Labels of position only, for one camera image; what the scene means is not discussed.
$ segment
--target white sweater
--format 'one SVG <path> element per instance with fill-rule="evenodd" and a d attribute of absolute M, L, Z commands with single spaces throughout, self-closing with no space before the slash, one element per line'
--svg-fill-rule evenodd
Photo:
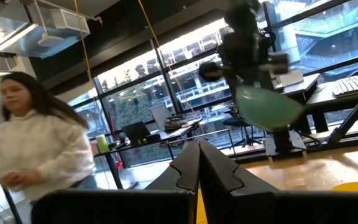
<path fill-rule="evenodd" d="M 94 168 L 85 129 L 74 121 L 32 110 L 0 125 L 0 179 L 12 171 L 34 169 L 45 178 L 38 185 L 11 189 L 22 190 L 30 201 L 70 187 L 93 174 Z"/>

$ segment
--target jeans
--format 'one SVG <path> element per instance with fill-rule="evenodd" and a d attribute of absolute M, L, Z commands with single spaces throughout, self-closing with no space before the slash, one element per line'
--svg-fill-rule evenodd
<path fill-rule="evenodd" d="M 89 175 L 84 179 L 73 184 L 70 188 L 96 190 L 98 189 L 98 185 L 96 183 L 96 179 L 94 178 L 94 176 Z"/>

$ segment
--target laptop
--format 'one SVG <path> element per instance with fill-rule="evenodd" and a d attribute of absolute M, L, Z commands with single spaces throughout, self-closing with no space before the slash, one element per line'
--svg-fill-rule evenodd
<path fill-rule="evenodd" d="M 150 131 L 142 121 L 124 126 L 122 130 L 133 146 L 141 145 L 144 139 L 150 135 Z"/>
<path fill-rule="evenodd" d="M 165 120 L 171 116 L 171 112 L 167 109 L 164 104 L 156 105 L 149 108 L 152 113 L 152 117 L 154 121 L 157 123 L 159 130 L 165 130 Z"/>

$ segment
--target yellow cable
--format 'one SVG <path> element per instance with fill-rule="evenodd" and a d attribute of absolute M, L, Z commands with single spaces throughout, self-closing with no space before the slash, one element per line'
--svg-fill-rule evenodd
<path fill-rule="evenodd" d="M 158 41 L 158 38 L 157 38 L 157 36 L 155 35 L 154 29 L 153 29 L 153 27 L 152 27 L 152 25 L 151 25 L 151 23 L 150 23 L 149 17 L 147 16 L 147 13 L 146 13 L 146 10 L 144 9 L 144 6 L 143 6 L 143 4 L 142 4 L 142 1 L 141 1 L 141 0 L 137 0 L 137 1 L 139 2 L 140 8 L 142 8 L 143 15 L 144 15 L 144 17 L 145 17 L 145 19 L 146 19 L 146 21 L 147 21 L 147 24 L 148 24 L 150 30 L 152 31 L 152 35 L 153 35 L 153 38 L 154 38 L 155 42 L 157 43 L 157 47 L 158 47 L 158 48 L 161 48 L 160 42 Z M 169 69 L 169 71 L 171 72 L 171 74 L 173 75 L 173 71 L 172 71 L 170 65 L 168 65 L 168 69 Z M 196 112 L 194 111 L 194 109 L 193 109 L 193 107 L 190 105 L 190 103 L 188 102 L 186 96 L 183 94 L 183 87 L 182 87 L 181 83 L 178 81 L 178 79 L 177 79 L 175 76 L 174 76 L 173 78 L 175 79 L 176 83 L 178 84 L 179 89 L 180 89 L 180 93 L 181 93 L 181 95 L 184 97 L 187 106 L 190 108 L 190 110 L 191 110 L 191 112 L 193 113 L 193 115 L 196 116 Z"/>
<path fill-rule="evenodd" d="M 77 4 L 77 0 L 74 0 L 74 5 L 75 5 L 75 11 L 77 13 L 77 18 L 78 18 L 78 24 L 80 25 L 80 33 L 81 33 L 81 43 L 82 43 L 82 48 L 84 50 L 84 56 L 85 56 L 85 63 L 86 63 L 86 74 L 88 75 L 88 79 L 89 79 L 89 82 L 91 83 L 91 90 L 93 88 L 95 88 L 95 85 L 92 81 L 92 76 L 91 76 L 91 66 L 90 66 L 90 61 L 89 61 L 89 58 L 88 58 L 88 53 L 86 52 L 86 47 L 85 47 L 85 40 L 84 40 L 84 33 L 83 33 L 83 27 L 82 27 L 82 23 L 80 21 L 80 13 L 78 11 L 78 4 Z M 94 123 L 95 123 L 95 128 L 96 128 L 96 131 L 98 131 L 98 122 L 96 122 L 97 120 L 97 113 L 98 113 L 98 105 L 96 103 L 96 100 L 95 98 L 93 97 L 93 106 L 95 107 L 95 111 L 94 111 L 94 114 L 93 114 L 93 119 L 94 119 Z"/>

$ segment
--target long dark hair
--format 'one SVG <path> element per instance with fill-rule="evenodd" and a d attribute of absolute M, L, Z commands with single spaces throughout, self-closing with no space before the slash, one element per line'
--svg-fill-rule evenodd
<path fill-rule="evenodd" d="M 89 126 L 85 119 L 78 115 L 67 103 L 53 96 L 34 77 L 23 72 L 13 72 L 3 76 L 1 78 L 1 83 L 5 80 L 14 80 L 15 82 L 24 85 L 30 92 L 32 107 L 36 112 L 43 115 L 57 116 L 61 119 L 65 119 L 66 117 L 88 129 Z M 9 121 L 11 112 L 5 106 L 2 106 L 2 115 L 4 116 L 5 121 Z"/>

